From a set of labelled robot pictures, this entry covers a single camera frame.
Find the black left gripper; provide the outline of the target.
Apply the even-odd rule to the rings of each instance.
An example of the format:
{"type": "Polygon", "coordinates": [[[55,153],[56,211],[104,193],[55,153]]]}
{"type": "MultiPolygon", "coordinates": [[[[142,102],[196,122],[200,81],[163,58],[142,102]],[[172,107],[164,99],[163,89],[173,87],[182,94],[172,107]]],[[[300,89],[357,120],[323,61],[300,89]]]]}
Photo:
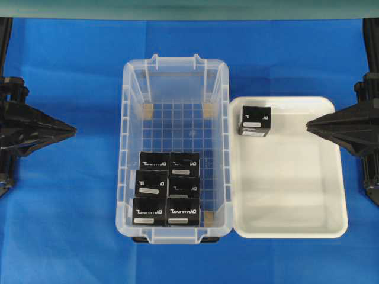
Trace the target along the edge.
{"type": "Polygon", "coordinates": [[[1,103],[1,150],[17,157],[27,157],[75,134],[75,127],[27,104],[1,103]]]}

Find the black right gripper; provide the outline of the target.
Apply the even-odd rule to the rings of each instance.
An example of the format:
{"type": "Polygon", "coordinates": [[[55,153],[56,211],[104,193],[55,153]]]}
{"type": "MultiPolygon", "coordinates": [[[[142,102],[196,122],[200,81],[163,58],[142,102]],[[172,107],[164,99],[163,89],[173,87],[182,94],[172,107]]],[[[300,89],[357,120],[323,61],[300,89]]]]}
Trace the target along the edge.
{"type": "Polygon", "coordinates": [[[378,150],[378,101],[362,101],[323,115],[309,121],[306,129],[345,148],[353,156],[367,156],[378,150]]]}

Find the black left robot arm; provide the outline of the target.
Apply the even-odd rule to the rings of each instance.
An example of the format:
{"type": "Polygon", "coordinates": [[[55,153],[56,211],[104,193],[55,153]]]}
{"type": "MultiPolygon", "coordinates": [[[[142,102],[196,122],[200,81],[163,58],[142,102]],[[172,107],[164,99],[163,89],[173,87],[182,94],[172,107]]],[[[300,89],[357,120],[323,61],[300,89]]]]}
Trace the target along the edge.
{"type": "Polygon", "coordinates": [[[69,139],[76,128],[26,104],[21,77],[1,76],[1,196],[15,185],[18,159],[69,139]]]}

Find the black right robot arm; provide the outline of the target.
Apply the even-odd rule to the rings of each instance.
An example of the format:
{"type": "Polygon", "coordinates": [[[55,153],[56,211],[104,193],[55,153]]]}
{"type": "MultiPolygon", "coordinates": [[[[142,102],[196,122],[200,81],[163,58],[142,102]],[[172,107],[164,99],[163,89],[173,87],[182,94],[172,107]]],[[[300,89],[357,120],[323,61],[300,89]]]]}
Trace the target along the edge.
{"type": "Polygon", "coordinates": [[[354,85],[355,105],[306,124],[308,132],[329,140],[362,160],[363,187],[378,204],[378,18],[362,22],[369,72],[354,85]]]}

